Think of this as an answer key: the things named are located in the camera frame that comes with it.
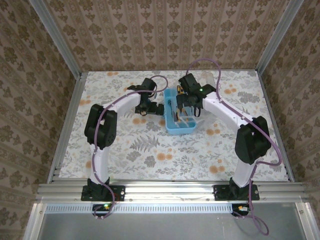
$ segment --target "blue plastic basket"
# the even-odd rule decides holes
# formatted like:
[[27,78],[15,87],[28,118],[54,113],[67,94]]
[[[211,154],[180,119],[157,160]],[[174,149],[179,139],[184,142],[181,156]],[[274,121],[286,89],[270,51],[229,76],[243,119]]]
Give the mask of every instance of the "blue plastic basket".
[[167,88],[164,90],[165,128],[170,135],[191,134],[197,126],[194,108],[184,107],[186,115],[180,116],[180,121],[175,121],[174,115],[178,111],[177,94],[178,91],[175,88]]

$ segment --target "purple cable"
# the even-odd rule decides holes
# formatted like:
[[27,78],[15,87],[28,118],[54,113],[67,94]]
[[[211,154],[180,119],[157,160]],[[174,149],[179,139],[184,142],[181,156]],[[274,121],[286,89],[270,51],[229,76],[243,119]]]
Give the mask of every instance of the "purple cable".
[[[279,158],[279,161],[277,163],[270,163],[270,162],[266,162],[266,161],[257,161],[254,165],[254,168],[252,170],[252,173],[251,173],[251,176],[250,176],[250,179],[249,179],[249,207],[250,207],[250,211],[251,211],[251,215],[250,216],[247,216],[248,218],[252,218],[253,219],[253,222],[254,222],[254,225],[256,226],[256,228],[259,230],[259,232],[264,235],[264,236],[268,236],[269,235],[269,228],[268,226],[265,224],[264,221],[262,221],[261,218],[258,218],[254,215],[254,208],[253,208],[253,204],[252,204],[252,199],[251,199],[251,189],[252,189],[252,178],[256,172],[256,169],[257,169],[257,165],[258,164],[265,164],[265,165],[269,165],[269,166],[279,166],[281,163],[282,163],[282,156],[281,156],[281,153],[280,153],[280,149],[279,147],[275,144],[275,142],[260,128],[258,127],[256,124],[254,124],[252,121],[250,121],[248,118],[246,118],[245,116],[243,116],[240,112],[238,112],[237,110],[233,109],[231,106],[229,106],[225,101],[223,101],[223,99],[220,97],[220,94],[219,94],[219,82],[220,82],[220,78],[221,78],[221,68],[219,66],[219,64],[213,60],[213,59],[210,59],[210,58],[200,58],[200,59],[197,59],[195,61],[193,61],[190,65],[189,65],[189,68],[187,69],[185,75],[188,74],[190,68],[197,62],[199,61],[209,61],[209,62],[212,62],[214,63],[217,68],[218,68],[218,71],[219,71],[219,75],[218,75],[218,79],[216,81],[216,96],[217,98],[219,99],[219,101],[226,107],[228,108],[229,110],[231,110],[232,112],[234,112],[235,114],[237,114],[240,118],[244,119],[247,123],[251,124],[255,129],[257,129],[270,143],[271,145],[273,146],[273,148],[275,149],[276,151],[276,154],[278,155],[278,158]],[[259,226],[258,224],[258,221],[261,221],[265,227],[266,227],[266,232],[263,232],[261,230],[261,227]]]
[[165,85],[165,87],[163,89],[160,89],[160,90],[138,90],[138,91],[129,92],[128,94],[119,97],[113,103],[108,105],[105,109],[103,109],[102,113],[100,114],[100,117],[99,117],[98,122],[97,122],[96,127],[95,127],[95,132],[94,132],[94,151],[93,151],[92,159],[91,159],[91,161],[92,161],[92,170],[93,170],[93,174],[94,174],[95,178],[97,179],[97,181],[110,191],[110,193],[112,195],[112,204],[111,204],[111,207],[110,207],[108,213],[106,215],[102,216],[102,217],[97,217],[96,212],[97,212],[97,209],[99,208],[99,207],[97,207],[93,212],[94,217],[96,217],[97,219],[105,219],[105,218],[107,218],[111,214],[111,210],[115,205],[115,194],[114,194],[114,192],[112,191],[112,189],[108,185],[106,185],[104,182],[102,182],[100,180],[100,178],[97,175],[96,166],[95,166],[95,156],[96,156],[96,153],[97,153],[97,150],[98,150],[98,144],[97,144],[98,130],[99,130],[100,123],[102,121],[102,117],[110,107],[115,105],[120,100],[126,98],[127,96],[130,96],[132,94],[137,94],[137,93],[160,93],[160,92],[164,91],[169,85],[168,79],[165,76],[162,76],[162,75],[154,75],[154,76],[150,77],[150,79],[153,79],[153,78],[156,78],[156,77],[163,78],[166,81],[166,85]]

